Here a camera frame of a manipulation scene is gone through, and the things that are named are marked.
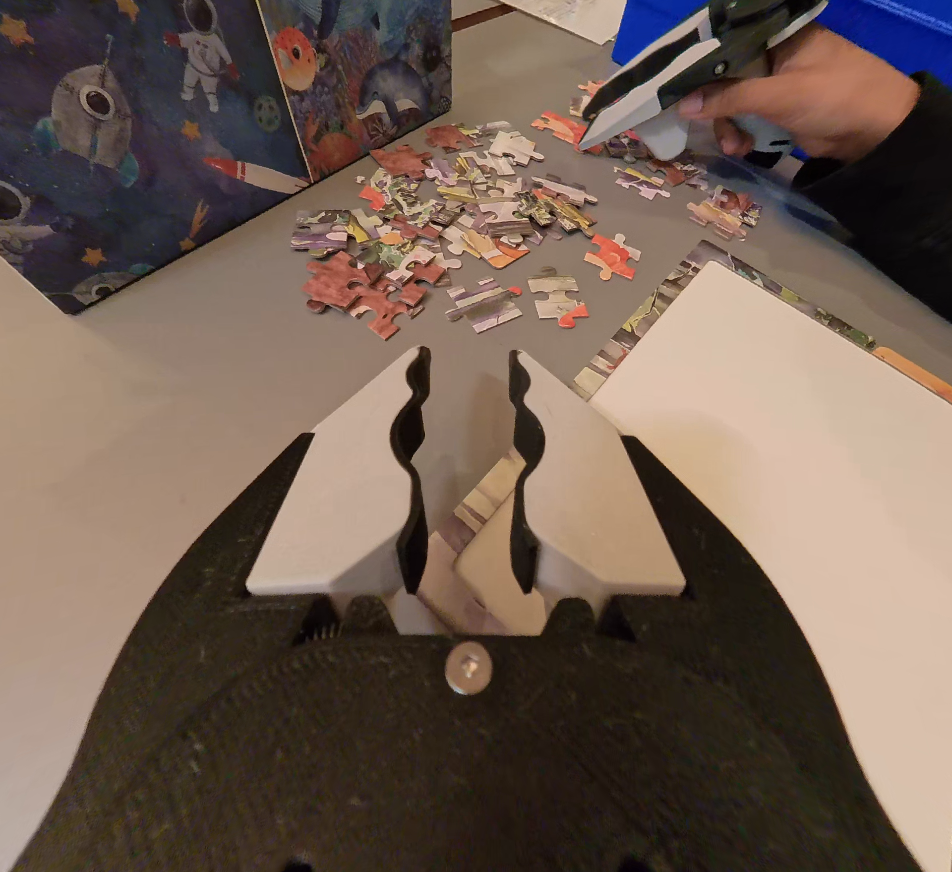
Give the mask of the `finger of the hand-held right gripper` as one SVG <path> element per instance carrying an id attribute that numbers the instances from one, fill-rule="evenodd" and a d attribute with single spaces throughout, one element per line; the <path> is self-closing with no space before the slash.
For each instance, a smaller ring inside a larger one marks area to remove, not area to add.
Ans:
<path id="1" fill-rule="evenodd" d="M 587 123 L 645 123 L 709 80 L 723 76 L 723 12 L 702 10 L 679 23 L 599 87 Z"/>
<path id="2" fill-rule="evenodd" d="M 592 98 L 578 142 L 587 150 L 633 131 L 662 160 L 678 157 L 692 119 L 681 102 L 727 70 L 724 52 L 652 52 L 638 56 Z"/>

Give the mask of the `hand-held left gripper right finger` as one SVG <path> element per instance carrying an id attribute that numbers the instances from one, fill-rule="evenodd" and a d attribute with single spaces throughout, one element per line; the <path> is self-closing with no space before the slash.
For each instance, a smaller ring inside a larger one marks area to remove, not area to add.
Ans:
<path id="1" fill-rule="evenodd" d="M 547 601 L 678 596 L 685 579 L 622 435 L 522 350 L 508 357 L 513 575 Z"/>

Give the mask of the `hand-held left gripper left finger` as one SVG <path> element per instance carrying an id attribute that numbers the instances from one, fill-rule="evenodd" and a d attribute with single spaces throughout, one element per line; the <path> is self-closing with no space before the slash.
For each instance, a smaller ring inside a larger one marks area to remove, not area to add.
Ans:
<path id="1" fill-rule="evenodd" d="M 431 354 L 411 347 L 311 432 L 246 579 L 255 596 L 418 591 L 428 532 L 420 476 Z"/>

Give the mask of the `jigsaw puzzle frame board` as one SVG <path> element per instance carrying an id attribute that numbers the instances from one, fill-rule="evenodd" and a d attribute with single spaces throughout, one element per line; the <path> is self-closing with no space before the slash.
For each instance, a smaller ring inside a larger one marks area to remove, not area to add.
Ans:
<path id="1" fill-rule="evenodd" d="M 571 389 L 637 437 L 792 612 L 865 778 L 950 869 L 950 399 L 700 244 Z"/>

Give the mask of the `pile of jigsaw puzzle pieces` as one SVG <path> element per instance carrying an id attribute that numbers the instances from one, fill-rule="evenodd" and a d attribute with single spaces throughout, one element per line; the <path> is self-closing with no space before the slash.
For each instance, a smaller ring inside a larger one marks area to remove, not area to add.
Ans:
<path id="1" fill-rule="evenodd" d="M 542 154 L 510 123 L 437 125 L 425 141 L 443 155 L 408 145 L 375 152 L 374 174 L 356 179 L 361 205 L 298 216 L 290 243 L 307 256 L 309 312 L 365 317 L 388 340 L 399 317 L 415 318 L 428 293 L 443 287 L 446 318 L 476 333 L 520 318 L 523 294 L 538 318 L 572 329 L 589 307 L 577 280 L 553 266 L 539 264 L 525 285 L 491 275 L 465 287 L 452 274 L 467 258 L 496 274 L 546 240 L 570 235 L 583 239 L 582 261 L 602 282 L 634 279 L 641 252 L 623 233 L 598 232 L 597 196 L 551 172 L 533 173 Z"/>

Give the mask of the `person's right forearm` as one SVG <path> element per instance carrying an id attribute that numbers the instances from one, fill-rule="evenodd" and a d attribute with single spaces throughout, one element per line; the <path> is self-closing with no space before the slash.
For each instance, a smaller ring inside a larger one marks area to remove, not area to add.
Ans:
<path id="1" fill-rule="evenodd" d="M 951 320 L 951 92 L 921 71 L 917 103 L 853 164 L 806 161 L 792 187 L 848 233 L 887 278 Z"/>

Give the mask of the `person's right hand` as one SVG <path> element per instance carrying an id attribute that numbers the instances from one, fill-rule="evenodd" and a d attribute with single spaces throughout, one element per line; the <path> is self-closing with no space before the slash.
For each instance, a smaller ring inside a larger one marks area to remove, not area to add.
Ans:
<path id="1" fill-rule="evenodd" d="M 815 23 L 772 49 L 764 76 L 718 80 L 686 96 L 680 114 L 712 123 L 722 152 L 753 150 L 739 116 L 784 129 L 812 158 L 851 164 L 908 117 L 920 84 L 888 62 Z"/>

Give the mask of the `illustrated cardboard puzzle box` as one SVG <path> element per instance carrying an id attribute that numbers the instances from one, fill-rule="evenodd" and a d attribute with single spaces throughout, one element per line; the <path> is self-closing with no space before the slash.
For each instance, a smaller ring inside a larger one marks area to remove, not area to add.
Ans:
<path id="1" fill-rule="evenodd" d="M 1 0 L 2 259 L 101 299 L 451 103 L 450 0 Z"/>

